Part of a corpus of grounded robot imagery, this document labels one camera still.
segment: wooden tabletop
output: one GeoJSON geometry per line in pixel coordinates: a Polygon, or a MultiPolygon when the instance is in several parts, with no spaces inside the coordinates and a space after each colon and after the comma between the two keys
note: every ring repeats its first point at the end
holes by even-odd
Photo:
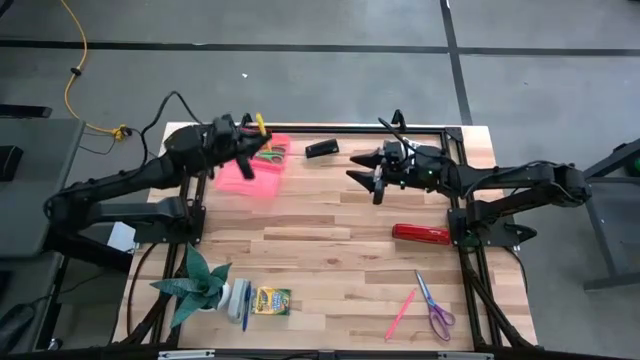
{"type": "MultiPolygon", "coordinates": [[[[188,123],[168,123],[165,138],[188,123]]],[[[495,158],[484,126],[463,127],[471,166],[491,167],[495,158]]],[[[233,262],[229,283],[247,278],[253,286],[292,290],[290,316],[252,315],[246,333],[220,313],[196,313],[182,326],[182,348],[341,349],[341,350],[470,350],[473,347],[462,286],[460,261],[453,247],[394,240],[391,226],[411,223],[446,227],[449,200],[436,193],[389,186],[382,205],[345,175],[360,169],[349,162],[354,154],[381,146],[391,135],[290,134],[291,155],[280,193],[258,199],[219,192],[209,183],[207,218],[198,247],[214,267],[233,262]],[[340,153],[306,159],[304,148],[336,138],[340,153]],[[450,342],[438,340],[428,321],[425,299],[414,270],[419,270],[440,306],[455,314],[450,342]],[[418,293],[393,338],[387,328],[409,293],[418,293]]],[[[430,135],[412,140],[440,146],[430,135]]],[[[178,189],[151,190],[149,201],[177,195],[178,189]]],[[[478,191],[492,200],[499,190],[478,191]]],[[[133,326],[158,296],[150,282],[161,279],[168,246],[158,245],[141,269],[133,296],[133,326]]],[[[131,277],[146,249],[136,251],[114,340],[126,337],[126,295],[131,277]]],[[[496,302],[525,339],[535,333],[520,267],[501,248],[487,248],[496,302]]],[[[489,341],[487,316],[477,300],[483,335],[489,341]]],[[[168,306],[163,341],[173,314],[168,306]]]]}

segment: green leaf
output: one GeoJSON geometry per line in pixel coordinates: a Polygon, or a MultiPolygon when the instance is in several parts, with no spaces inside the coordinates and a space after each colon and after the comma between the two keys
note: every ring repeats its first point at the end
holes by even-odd
{"type": "Polygon", "coordinates": [[[187,272],[192,279],[206,282],[209,278],[207,261],[191,244],[187,244],[187,272]]]}
{"type": "Polygon", "coordinates": [[[213,269],[213,271],[211,271],[211,276],[219,278],[224,284],[227,282],[227,277],[229,276],[229,268],[231,268],[231,263],[218,266],[217,268],[213,269]]]}
{"type": "Polygon", "coordinates": [[[212,307],[212,308],[218,310],[218,303],[220,303],[221,299],[222,299],[222,291],[220,291],[219,293],[214,294],[212,297],[208,298],[206,307],[212,307]]]}
{"type": "Polygon", "coordinates": [[[150,285],[164,293],[181,298],[198,291],[198,283],[192,279],[165,279],[150,285]]]}
{"type": "Polygon", "coordinates": [[[222,291],[222,286],[224,286],[224,282],[217,277],[209,277],[209,291],[207,291],[204,296],[211,297],[213,294],[222,291]]]}
{"type": "Polygon", "coordinates": [[[173,314],[173,320],[171,320],[171,327],[182,324],[191,314],[196,312],[201,307],[207,304],[208,299],[200,294],[191,293],[178,307],[178,310],[173,314]]]}

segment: pink plastic tray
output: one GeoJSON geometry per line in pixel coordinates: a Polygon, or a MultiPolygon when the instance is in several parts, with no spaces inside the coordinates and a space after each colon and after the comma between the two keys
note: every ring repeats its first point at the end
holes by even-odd
{"type": "Polygon", "coordinates": [[[281,164],[270,163],[254,157],[249,160],[249,163],[256,177],[253,180],[245,180],[238,164],[235,161],[230,161],[218,172],[214,180],[215,188],[220,191],[255,197],[274,197],[278,195],[280,178],[289,157],[291,138],[283,134],[273,134],[271,144],[272,146],[277,145],[285,148],[284,159],[281,164]]]}

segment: blue marker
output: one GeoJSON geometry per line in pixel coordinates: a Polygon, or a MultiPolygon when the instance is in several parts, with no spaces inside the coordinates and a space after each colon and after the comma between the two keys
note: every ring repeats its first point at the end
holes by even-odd
{"type": "Polygon", "coordinates": [[[244,294],[244,318],[242,319],[242,332],[247,331],[249,323],[249,312],[251,311],[251,283],[247,285],[247,291],[244,294]]]}

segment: pink pen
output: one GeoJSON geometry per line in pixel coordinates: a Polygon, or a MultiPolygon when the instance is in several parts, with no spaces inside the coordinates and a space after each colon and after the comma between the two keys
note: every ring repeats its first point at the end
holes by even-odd
{"type": "Polygon", "coordinates": [[[398,326],[398,323],[400,322],[400,319],[402,319],[402,316],[407,311],[407,308],[409,307],[409,304],[411,304],[411,301],[413,301],[413,297],[414,296],[416,296],[416,289],[413,289],[411,294],[409,294],[409,297],[404,302],[404,305],[402,305],[402,309],[400,309],[400,312],[398,313],[398,316],[396,316],[396,319],[393,320],[393,324],[391,324],[391,326],[389,327],[389,330],[387,330],[387,333],[384,335],[384,340],[385,341],[389,340],[391,338],[391,335],[393,335],[393,332],[396,330],[396,327],[398,326]]]}

